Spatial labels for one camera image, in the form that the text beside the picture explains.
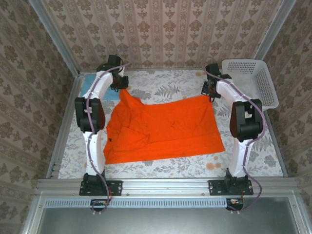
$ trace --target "orange towel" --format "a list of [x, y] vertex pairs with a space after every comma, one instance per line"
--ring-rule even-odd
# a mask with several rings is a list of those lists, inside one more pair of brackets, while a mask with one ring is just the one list
[[121, 90], [107, 126], [106, 164], [224, 151], [209, 97], [144, 105]]

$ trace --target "damask wallpaper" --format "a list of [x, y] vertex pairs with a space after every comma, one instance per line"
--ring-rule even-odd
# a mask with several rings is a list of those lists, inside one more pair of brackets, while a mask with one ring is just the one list
[[[81, 70], [133, 53], [132, 68], [253, 58], [281, 0], [44, 0]], [[122, 53], [130, 60], [128, 53]]]
[[0, 233], [19, 233], [73, 83], [27, 0], [0, 1]]
[[312, 217], [312, 1], [297, 0], [265, 59], [279, 99], [269, 112], [289, 175]]

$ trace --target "patterned table surface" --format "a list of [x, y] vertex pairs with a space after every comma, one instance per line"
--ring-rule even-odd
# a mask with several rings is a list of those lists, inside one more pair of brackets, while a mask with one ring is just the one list
[[[129, 76], [128, 91], [144, 104], [161, 104], [200, 95], [206, 75], [200, 70], [138, 71], [126, 72]], [[254, 93], [252, 82], [234, 80], [247, 95]], [[117, 100], [102, 102], [108, 123]], [[233, 151], [233, 137], [229, 129], [231, 109], [225, 99], [213, 103], [214, 115], [225, 151], [210, 155], [198, 155], [154, 161], [110, 164], [105, 166], [107, 178], [183, 178], [224, 176]], [[102, 146], [107, 133], [102, 134]], [[86, 168], [86, 148], [82, 132], [73, 115], [58, 178], [82, 178]], [[283, 176], [269, 131], [253, 146], [248, 163], [253, 176]]]

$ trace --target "purple cable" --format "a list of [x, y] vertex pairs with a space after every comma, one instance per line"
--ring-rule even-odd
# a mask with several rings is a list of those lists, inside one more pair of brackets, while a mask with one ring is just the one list
[[[98, 82], [100, 81], [100, 79], [106, 75], [108, 72], [112, 71], [112, 70], [115, 70], [115, 69], [119, 69], [119, 68], [123, 68], [123, 67], [126, 67], [128, 65], [131, 64], [131, 61], [128, 62], [127, 64], [124, 64], [124, 65], [121, 65], [121, 66], [117, 66], [117, 67], [113, 67], [113, 68], [110, 68], [108, 69], [107, 71], [103, 72], [102, 75], [99, 76], [99, 78], [97, 78], [96, 82], [94, 83], [94, 85], [92, 86], [91, 88], [91, 91], [90, 91], [90, 94], [87, 98], [87, 103], [86, 103], [86, 106], [87, 106], [87, 115], [88, 115], [88, 119], [89, 119], [89, 123], [90, 123], [90, 126], [91, 126], [91, 129], [92, 129], [92, 133], [89, 135], [88, 137], [88, 144], [87, 144], [87, 154], [88, 154], [88, 158], [89, 158], [89, 161], [90, 161], [90, 164], [93, 168], [93, 170], [96, 172], [96, 174], [101, 178], [101, 180], [103, 181], [103, 184], [105, 186], [105, 189], [107, 191], [107, 202], [105, 204], [105, 207], [101, 210], [101, 211], [104, 211], [106, 210], [107, 206], [109, 205], [110, 203], [110, 194], [109, 194], [109, 189], [108, 189], [108, 185], [106, 183], [106, 180], [105, 178], [101, 175], [101, 173], [96, 169], [96, 167], [94, 166], [93, 164], [93, 161], [92, 161], [92, 158], [91, 158], [91, 152], [90, 152], [90, 141], [91, 141], [91, 137], [95, 134], [95, 130], [94, 130], [94, 126], [93, 126], [93, 123], [92, 123], [92, 118], [91, 118], [91, 113], [90, 113], [90, 109], [89, 109], [89, 101], [90, 101], [90, 97], [92, 95], [92, 92], [94, 91], [96, 85], [98, 84]], [[94, 210], [94, 205], [96, 203], [99, 203], [100, 201], [95, 201], [93, 204], [92, 204], [92, 207], [91, 207], [91, 210], [93, 212], [95, 212]]]
[[[207, 58], [211, 58], [211, 59], [213, 59], [213, 60], [215, 61], [215, 59], [214, 59], [213, 57], [211, 57], [211, 56], [206, 57], [205, 61], [207, 60]], [[259, 114], [261, 115], [261, 118], [262, 118], [262, 123], [263, 123], [263, 130], [262, 130], [262, 133], [261, 133], [260, 136], [258, 136], [256, 139], [254, 139], [254, 140], [252, 140], [252, 141], [250, 141], [250, 142], [248, 142], [248, 143], [246, 144], [246, 150], [245, 150], [244, 160], [243, 160], [243, 170], [244, 170], [245, 174], [246, 174], [248, 177], [250, 177], [250, 178], [259, 186], [259, 193], [258, 193], [257, 197], [253, 200], [253, 202], [252, 202], [248, 207], [246, 207], [246, 208], [244, 208], [244, 209], [242, 209], [242, 210], [240, 210], [240, 211], [237, 211], [237, 210], [236, 210], [235, 208], [233, 208], [232, 206], [228, 206], [228, 207], [230, 207], [231, 209], [233, 209], [234, 211], [243, 212], [243, 211], [248, 210], [251, 206], [253, 206], [253, 205], [258, 201], [258, 199], [260, 198], [261, 193], [262, 193], [262, 186], [260, 185], [259, 181], [257, 181], [253, 176], [251, 176], [251, 175], [247, 172], [245, 166], [246, 166], [246, 160], [247, 160], [247, 154], [248, 154], [248, 148], [249, 148], [249, 146], [250, 146], [252, 143], [254, 143], [255, 141], [261, 139], [261, 138], [264, 136], [264, 134], [265, 134], [265, 130], [266, 130], [265, 117], [264, 117], [263, 112], [259, 109], [259, 107], [257, 107], [257, 105], [254, 104], [254, 102], [252, 102], [248, 97], [246, 97], [232, 82], [229, 82], [229, 81], [226, 80], [226, 79], [223, 79], [223, 78], [221, 78], [221, 77], [217, 77], [217, 76], [215, 76], [215, 75], [213, 75], [213, 74], [207, 72], [205, 68], [204, 68], [204, 71], [205, 71], [205, 73], [208, 74], [209, 76], [214, 77], [214, 78], [216, 78], [216, 79], [219, 79], [219, 80], [221, 80], [221, 81], [227, 83], [227, 84], [230, 85], [231, 87], [233, 87], [233, 89], [237, 92], [237, 94], [239, 94], [239, 95], [240, 95], [241, 97], [243, 97], [246, 101], [248, 101], [248, 102], [259, 112]]]

